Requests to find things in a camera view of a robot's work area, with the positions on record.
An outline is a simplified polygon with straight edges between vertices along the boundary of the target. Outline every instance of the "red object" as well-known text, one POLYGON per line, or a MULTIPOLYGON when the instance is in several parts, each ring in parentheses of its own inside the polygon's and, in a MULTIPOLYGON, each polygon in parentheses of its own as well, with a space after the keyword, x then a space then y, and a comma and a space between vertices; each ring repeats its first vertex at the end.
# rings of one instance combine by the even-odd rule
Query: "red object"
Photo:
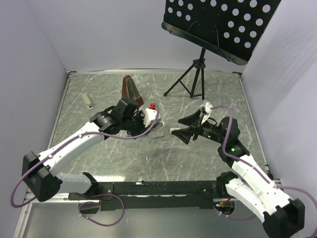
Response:
POLYGON ((155 110, 155 104, 151 103, 151 104, 150 104, 150 109, 155 110))

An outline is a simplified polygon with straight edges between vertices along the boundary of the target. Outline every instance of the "music stand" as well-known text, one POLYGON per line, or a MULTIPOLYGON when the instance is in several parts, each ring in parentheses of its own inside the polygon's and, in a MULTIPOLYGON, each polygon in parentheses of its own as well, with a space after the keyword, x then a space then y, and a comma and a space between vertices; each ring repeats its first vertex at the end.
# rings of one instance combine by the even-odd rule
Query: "music stand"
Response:
POLYGON ((180 83, 190 97, 205 98, 205 52, 245 65, 252 56, 280 0, 166 0, 162 28, 202 47, 199 59, 164 93, 180 83), (191 91, 181 81, 195 67, 191 91), (202 93, 194 95, 201 72, 202 93))

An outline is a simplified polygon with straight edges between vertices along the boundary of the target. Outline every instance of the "tripod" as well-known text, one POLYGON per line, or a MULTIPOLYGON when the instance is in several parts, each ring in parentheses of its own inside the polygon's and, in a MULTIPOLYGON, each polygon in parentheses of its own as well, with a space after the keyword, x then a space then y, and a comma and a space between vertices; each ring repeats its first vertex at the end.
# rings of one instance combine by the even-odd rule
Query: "tripod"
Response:
POLYGON ((205 65, 205 52, 206 52, 206 49, 205 48, 202 48, 202 51, 200 53, 200 57, 199 59, 195 59, 193 60, 193 64, 188 68, 188 70, 186 70, 186 72, 180 76, 180 78, 163 94, 164 97, 167 96, 167 94, 178 84, 180 83, 181 85, 183 85, 183 87, 186 89, 186 91, 189 93, 189 97, 190 98, 194 98, 194 97, 199 97, 201 96, 202 97, 202 100, 205 99, 205 79, 204 79, 204 68, 206 67, 205 65), (191 91, 188 90, 188 88, 186 87, 186 85, 182 82, 182 79, 185 77, 185 75, 187 73, 189 73, 189 71, 195 67, 196 68, 196 74, 195 74, 195 78, 194 78, 194 82, 193 82, 193 85, 192 85, 192 89, 191 91), (198 80, 198 76, 199 76, 199 72, 202 72, 202 93, 201 94, 196 94, 194 95, 195 93, 195 88, 196 88, 196 84, 197 84, 197 80, 198 80))

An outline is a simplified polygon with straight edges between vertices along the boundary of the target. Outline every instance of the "gray floor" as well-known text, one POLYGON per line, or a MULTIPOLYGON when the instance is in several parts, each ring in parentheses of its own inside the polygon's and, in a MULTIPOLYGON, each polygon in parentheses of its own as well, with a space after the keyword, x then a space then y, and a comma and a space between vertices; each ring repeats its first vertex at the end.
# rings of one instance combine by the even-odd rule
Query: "gray floor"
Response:
MULTIPOLYGON (((121 98, 122 79, 128 73, 119 74, 72 74, 62 105, 52 146, 58 144, 89 120, 96 112, 116 105, 121 98), (87 93, 94 104, 89 110, 81 97, 87 93)), ((90 172, 95 176, 109 176, 113 180, 211 180, 216 179, 229 167, 217 154, 219 144, 204 138, 185 145, 170 134, 171 127, 180 127, 180 118, 195 112, 201 98, 190 99, 181 85, 177 85, 167 97, 163 93, 181 75, 169 73, 130 74, 137 84, 145 105, 157 103, 165 126, 163 138, 117 140, 109 138, 75 159, 64 173, 90 172)), ((183 82, 190 87, 194 73, 183 82)), ((264 160, 247 104, 237 74, 206 73, 205 92, 214 106, 228 104, 238 120, 240 140, 253 154, 256 162, 264 168, 264 160)), ((225 109, 213 111, 212 117, 220 121, 227 115, 225 109)))

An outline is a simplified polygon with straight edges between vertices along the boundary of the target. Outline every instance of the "marble table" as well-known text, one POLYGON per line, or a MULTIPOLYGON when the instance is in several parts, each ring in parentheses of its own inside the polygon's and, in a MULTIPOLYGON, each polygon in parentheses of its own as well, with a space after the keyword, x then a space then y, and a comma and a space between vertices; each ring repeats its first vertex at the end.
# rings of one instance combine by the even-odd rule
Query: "marble table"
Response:
MULTIPOLYGON (((165 126, 162 138, 118 140, 109 138, 88 149, 62 171, 78 174, 90 172, 107 176, 113 181, 214 180, 230 168, 217 154, 219 144, 204 138, 184 144, 170 134, 171 127, 181 127, 180 118, 198 109, 201 97, 189 98, 178 84, 167 97, 163 93, 179 78, 180 71, 159 73, 72 73, 53 136, 52 146, 58 144, 89 120, 96 112, 116 105, 121 98, 122 79, 130 74, 137 84, 145 105, 157 103, 165 126), (81 97, 86 93, 94 108, 89 110, 81 97)), ((190 88, 191 72, 183 79, 190 88)), ((227 104, 233 109, 241 130, 240 140, 264 169, 264 159, 254 125, 245 101, 238 74, 206 72, 205 95, 214 106, 227 104)), ((212 117, 220 121, 226 109, 217 109, 212 117)))

